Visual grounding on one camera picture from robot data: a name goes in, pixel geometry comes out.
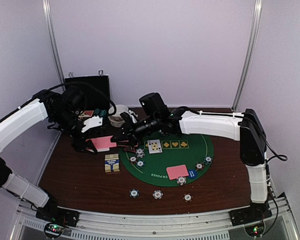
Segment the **red triangular all-in button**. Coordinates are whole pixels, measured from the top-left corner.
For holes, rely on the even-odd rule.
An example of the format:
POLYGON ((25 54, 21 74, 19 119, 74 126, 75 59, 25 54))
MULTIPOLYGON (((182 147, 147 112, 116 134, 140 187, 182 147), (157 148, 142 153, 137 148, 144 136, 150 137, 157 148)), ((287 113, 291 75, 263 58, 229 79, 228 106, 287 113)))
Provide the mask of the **red triangular all-in button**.
POLYGON ((123 150, 125 152, 130 152, 130 153, 135 153, 136 152, 136 148, 133 147, 133 146, 126 146, 126 147, 123 148, 123 150))

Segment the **red playing card deck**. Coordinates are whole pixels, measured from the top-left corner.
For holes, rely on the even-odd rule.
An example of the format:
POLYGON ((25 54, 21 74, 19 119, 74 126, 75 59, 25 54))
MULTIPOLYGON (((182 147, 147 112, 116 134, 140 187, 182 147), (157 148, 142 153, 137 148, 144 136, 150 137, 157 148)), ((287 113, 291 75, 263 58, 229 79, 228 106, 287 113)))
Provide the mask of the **red playing card deck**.
POLYGON ((111 148, 117 147, 116 142, 111 142, 111 138, 113 136, 103 136, 103 137, 96 137, 96 138, 90 138, 86 141, 91 141, 96 148, 97 152, 108 152, 111 148))

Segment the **teal poker chip stack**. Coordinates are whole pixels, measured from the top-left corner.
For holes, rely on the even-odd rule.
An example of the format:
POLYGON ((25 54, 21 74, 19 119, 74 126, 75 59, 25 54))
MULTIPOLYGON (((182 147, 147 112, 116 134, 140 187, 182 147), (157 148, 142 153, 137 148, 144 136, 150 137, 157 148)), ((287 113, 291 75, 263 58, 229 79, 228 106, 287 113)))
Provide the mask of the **teal poker chip stack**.
POLYGON ((138 189, 131 189, 131 190, 129 191, 129 196, 130 196, 131 198, 137 198, 137 197, 139 197, 139 195, 140 195, 140 192, 139 192, 138 189))

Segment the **blue white poker chip stack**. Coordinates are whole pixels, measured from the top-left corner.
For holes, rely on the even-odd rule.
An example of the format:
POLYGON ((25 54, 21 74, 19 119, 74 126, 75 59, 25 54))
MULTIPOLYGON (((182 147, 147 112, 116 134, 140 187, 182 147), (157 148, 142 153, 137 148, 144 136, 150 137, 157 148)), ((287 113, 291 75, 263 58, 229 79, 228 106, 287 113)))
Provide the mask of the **blue white poker chip stack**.
POLYGON ((152 193, 152 196, 154 199, 156 200, 159 200, 163 197, 163 192, 161 190, 155 190, 153 193, 152 193))

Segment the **blue small blind button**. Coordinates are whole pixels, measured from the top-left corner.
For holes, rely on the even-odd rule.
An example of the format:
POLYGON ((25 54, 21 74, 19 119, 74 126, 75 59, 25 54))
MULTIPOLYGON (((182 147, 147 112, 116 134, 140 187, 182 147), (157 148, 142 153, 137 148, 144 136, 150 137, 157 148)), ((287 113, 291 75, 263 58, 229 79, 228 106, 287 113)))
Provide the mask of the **blue small blind button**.
POLYGON ((195 179, 198 176, 197 172, 194 169, 188 170, 188 178, 195 179))

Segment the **brown poker chip stack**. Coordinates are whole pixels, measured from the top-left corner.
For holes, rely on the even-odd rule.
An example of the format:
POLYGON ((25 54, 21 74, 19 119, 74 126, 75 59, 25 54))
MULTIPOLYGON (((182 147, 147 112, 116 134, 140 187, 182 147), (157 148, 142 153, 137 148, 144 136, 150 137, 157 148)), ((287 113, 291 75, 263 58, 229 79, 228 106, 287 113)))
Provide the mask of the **brown poker chip stack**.
POLYGON ((192 199, 193 199, 193 197, 192 197, 192 195, 190 193, 186 193, 183 196, 183 200, 186 201, 186 202, 191 202, 192 199))

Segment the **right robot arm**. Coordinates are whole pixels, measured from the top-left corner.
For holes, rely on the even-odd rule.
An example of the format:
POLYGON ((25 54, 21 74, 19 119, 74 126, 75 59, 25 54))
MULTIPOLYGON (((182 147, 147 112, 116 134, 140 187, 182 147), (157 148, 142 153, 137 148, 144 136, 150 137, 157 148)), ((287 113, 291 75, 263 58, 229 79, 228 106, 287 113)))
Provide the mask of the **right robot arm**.
POLYGON ((247 113, 214 113, 195 111, 182 106, 146 112, 147 117, 133 122, 128 113, 122 113, 124 124, 111 141, 134 146, 143 137, 154 132, 165 134, 203 134, 223 137, 240 143, 240 160, 248 170, 250 206, 246 210, 249 220, 258 220, 268 206, 268 180, 266 167, 266 134, 254 110, 247 113))

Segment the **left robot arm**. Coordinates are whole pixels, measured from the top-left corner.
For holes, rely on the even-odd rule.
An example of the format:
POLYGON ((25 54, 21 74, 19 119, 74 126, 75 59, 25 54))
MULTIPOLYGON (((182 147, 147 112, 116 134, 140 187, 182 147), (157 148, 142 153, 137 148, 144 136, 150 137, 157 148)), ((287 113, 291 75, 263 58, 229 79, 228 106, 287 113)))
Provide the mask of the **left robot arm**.
MULTIPOLYGON (((93 116, 80 119, 87 98, 76 87, 70 87, 63 93, 42 90, 26 103, 0 120, 0 154, 18 136, 39 122, 48 120, 57 124, 58 131, 64 131, 73 138, 72 147, 81 153, 96 154, 97 149, 87 133, 90 129, 100 127, 103 120, 93 116)), ((51 197, 40 187, 10 169, 0 156, 0 188, 25 199, 38 208, 51 222, 62 218, 62 211, 51 203, 51 197)))

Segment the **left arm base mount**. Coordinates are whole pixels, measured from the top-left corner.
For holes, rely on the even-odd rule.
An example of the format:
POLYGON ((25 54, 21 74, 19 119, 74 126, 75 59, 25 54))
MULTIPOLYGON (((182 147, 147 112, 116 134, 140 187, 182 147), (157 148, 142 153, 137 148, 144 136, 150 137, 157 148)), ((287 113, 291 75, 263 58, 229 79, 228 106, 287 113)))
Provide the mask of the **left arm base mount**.
POLYGON ((37 210, 35 217, 47 222, 52 222, 66 227, 76 227, 80 213, 75 210, 58 208, 56 213, 48 213, 43 209, 37 210))

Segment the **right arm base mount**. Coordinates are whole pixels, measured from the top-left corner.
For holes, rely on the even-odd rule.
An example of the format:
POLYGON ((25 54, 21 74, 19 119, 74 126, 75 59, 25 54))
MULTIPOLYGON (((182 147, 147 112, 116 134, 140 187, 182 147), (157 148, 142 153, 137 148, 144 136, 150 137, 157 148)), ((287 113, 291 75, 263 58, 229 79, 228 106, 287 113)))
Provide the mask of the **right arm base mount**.
POLYGON ((270 209, 261 210, 259 208, 245 207, 231 210, 229 217, 232 226, 246 225, 253 222, 262 221, 265 218, 271 217, 272 211, 270 209))

